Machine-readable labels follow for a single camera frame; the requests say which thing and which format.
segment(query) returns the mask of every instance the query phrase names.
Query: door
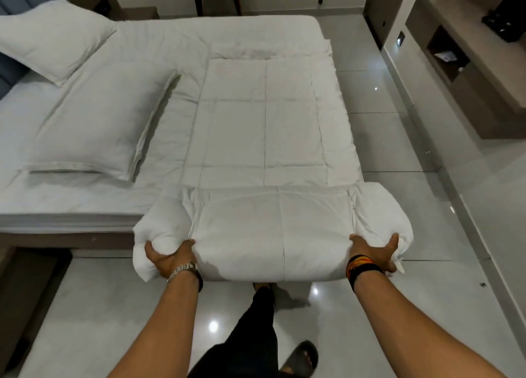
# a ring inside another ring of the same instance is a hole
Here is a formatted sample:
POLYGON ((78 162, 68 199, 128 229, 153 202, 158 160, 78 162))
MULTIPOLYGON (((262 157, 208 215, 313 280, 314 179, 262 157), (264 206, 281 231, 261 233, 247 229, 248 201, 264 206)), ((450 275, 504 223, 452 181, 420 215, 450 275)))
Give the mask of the door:
POLYGON ((378 45, 382 48, 403 0, 367 0, 364 16, 378 45))

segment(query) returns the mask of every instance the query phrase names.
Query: wristwatch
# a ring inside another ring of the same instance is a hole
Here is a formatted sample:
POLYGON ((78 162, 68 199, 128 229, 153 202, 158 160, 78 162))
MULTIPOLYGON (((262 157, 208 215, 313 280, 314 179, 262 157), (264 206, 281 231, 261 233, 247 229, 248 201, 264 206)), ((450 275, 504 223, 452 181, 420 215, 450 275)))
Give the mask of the wristwatch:
POLYGON ((202 290, 202 277, 201 277, 201 273, 199 273, 199 270, 197 270, 197 265, 194 262, 185 263, 185 264, 182 264, 181 266, 179 266, 178 268, 176 268, 172 272, 170 277, 168 277, 168 282, 170 282, 172 280, 172 278, 174 278, 176 275, 181 273, 181 271, 183 271, 183 270, 191 271, 194 275, 196 275, 197 279, 199 280, 199 292, 201 292, 201 290, 202 290))

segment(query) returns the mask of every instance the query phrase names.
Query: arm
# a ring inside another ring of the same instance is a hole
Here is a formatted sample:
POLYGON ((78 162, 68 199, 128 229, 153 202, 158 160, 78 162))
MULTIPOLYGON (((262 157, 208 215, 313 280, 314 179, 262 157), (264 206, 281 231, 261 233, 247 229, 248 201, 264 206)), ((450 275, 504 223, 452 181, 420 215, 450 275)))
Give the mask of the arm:
MULTIPOLYGON (((150 242, 146 255, 164 278, 180 265, 196 262, 194 240, 181 244, 172 255, 158 254, 150 242)), ((141 333, 108 378, 186 377, 190 364, 199 281, 181 271, 170 281, 141 333)))
MULTIPOLYGON (((357 235, 351 240, 351 257, 366 255, 384 271, 396 271, 391 256, 398 248, 398 235, 393 235, 384 248, 372 248, 357 235)), ((355 292, 398 377, 504 377, 427 317, 382 273, 360 274, 355 292)))

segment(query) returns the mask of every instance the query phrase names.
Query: tile floor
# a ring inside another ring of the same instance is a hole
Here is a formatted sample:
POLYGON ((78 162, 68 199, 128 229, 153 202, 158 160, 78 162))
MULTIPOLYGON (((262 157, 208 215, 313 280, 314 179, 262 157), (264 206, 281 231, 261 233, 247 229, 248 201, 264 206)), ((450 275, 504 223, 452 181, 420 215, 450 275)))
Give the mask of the tile floor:
MULTIPOLYGON (((319 22, 332 41, 365 180, 382 183, 413 225, 406 274, 393 281, 419 308, 508 377, 524 376, 526 362, 490 286, 480 285, 486 282, 484 273, 363 18, 319 17, 319 22)), ((104 377, 144 326, 164 288, 162 280, 144 285, 128 255, 76 256, 83 257, 71 263, 20 377, 104 377)), ((280 362, 298 342, 310 339, 320 352, 315 376, 394 376, 345 280, 281 287, 303 301, 289 302, 290 308, 276 313, 280 362), (356 346, 351 338, 359 338, 356 346)), ((249 283, 205 285, 199 297, 192 365, 210 346, 227 338, 252 295, 249 283), (217 323, 215 332, 211 322, 217 323)))

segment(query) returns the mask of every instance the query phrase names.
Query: forearm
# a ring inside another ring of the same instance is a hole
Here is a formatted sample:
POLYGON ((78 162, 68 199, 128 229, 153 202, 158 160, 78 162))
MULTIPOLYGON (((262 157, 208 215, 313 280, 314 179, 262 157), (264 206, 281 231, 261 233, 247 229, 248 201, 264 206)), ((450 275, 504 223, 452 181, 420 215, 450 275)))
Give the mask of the forearm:
POLYGON ((170 281, 154 314, 108 378, 186 377, 198 287, 189 271, 170 281))
POLYGON ((504 376, 422 313, 385 275, 362 273, 355 292, 398 377, 504 376))

